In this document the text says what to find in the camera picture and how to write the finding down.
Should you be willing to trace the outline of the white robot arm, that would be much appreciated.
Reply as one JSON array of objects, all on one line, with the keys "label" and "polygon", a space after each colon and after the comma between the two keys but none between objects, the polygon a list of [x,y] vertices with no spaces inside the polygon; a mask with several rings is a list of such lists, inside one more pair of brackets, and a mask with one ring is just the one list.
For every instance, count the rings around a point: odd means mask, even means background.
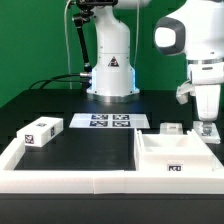
[{"label": "white robot arm", "polygon": [[[152,0],[97,0],[94,22],[97,32],[97,64],[88,93],[104,100],[135,93],[135,73],[130,65],[130,30],[115,19],[114,9],[145,7]],[[187,81],[177,88],[184,104],[196,97],[202,133],[215,131],[220,89],[224,83],[224,0],[186,0],[176,11],[160,18],[154,43],[164,55],[183,54]]]}]

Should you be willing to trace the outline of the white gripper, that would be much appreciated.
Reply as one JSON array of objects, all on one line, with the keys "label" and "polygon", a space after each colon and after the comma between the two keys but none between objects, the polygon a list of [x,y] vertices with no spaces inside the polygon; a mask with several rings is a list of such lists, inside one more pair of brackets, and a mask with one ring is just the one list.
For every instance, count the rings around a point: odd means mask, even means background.
[{"label": "white gripper", "polygon": [[218,117],[221,85],[197,85],[195,87],[198,117],[203,121],[203,133],[212,133],[212,122]]}]

